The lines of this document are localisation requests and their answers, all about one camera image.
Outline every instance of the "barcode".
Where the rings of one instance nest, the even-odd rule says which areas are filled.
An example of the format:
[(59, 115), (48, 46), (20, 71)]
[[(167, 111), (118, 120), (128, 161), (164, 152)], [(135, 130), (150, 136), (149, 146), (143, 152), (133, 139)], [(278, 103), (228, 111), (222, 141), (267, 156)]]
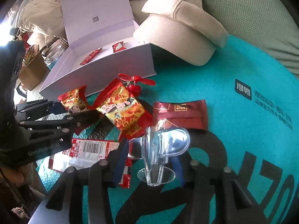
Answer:
[(103, 145), (102, 142), (85, 142), (83, 152), (103, 154)]

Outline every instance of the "box lid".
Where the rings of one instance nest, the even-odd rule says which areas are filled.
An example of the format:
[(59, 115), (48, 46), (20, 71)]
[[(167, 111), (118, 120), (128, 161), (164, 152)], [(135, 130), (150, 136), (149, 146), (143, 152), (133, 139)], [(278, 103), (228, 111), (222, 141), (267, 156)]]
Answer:
[(60, 0), (68, 43), (134, 20), (129, 0)]

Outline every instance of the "open box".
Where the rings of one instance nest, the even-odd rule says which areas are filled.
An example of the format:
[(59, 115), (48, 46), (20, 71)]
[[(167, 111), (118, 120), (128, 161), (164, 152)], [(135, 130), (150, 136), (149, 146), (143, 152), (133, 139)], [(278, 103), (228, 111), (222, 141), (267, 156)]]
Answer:
[[(74, 88), (87, 86), (91, 95), (104, 89), (119, 73), (143, 78), (156, 75), (150, 44), (137, 41), (129, 0), (60, 0), (69, 47), (50, 71), (40, 94), (48, 100)], [(113, 53), (123, 41), (127, 49)], [(91, 62), (80, 66), (96, 48), (103, 47)]]

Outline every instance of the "bright light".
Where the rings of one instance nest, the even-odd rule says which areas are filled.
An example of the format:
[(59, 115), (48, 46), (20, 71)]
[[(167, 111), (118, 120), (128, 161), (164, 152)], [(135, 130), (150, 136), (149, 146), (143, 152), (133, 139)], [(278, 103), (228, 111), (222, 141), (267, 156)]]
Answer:
[(11, 41), (13, 36), (9, 35), (11, 26), (8, 21), (0, 24), (0, 46), (6, 45), (8, 41)]

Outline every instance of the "beige hat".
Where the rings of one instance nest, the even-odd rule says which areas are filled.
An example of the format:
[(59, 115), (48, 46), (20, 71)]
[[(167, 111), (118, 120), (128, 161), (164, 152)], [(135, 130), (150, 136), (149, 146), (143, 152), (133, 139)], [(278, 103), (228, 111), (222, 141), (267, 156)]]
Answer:
[(142, 12), (149, 17), (133, 37), (157, 45), (197, 66), (206, 64), (228, 33), (202, 8), (183, 0), (148, 0)]

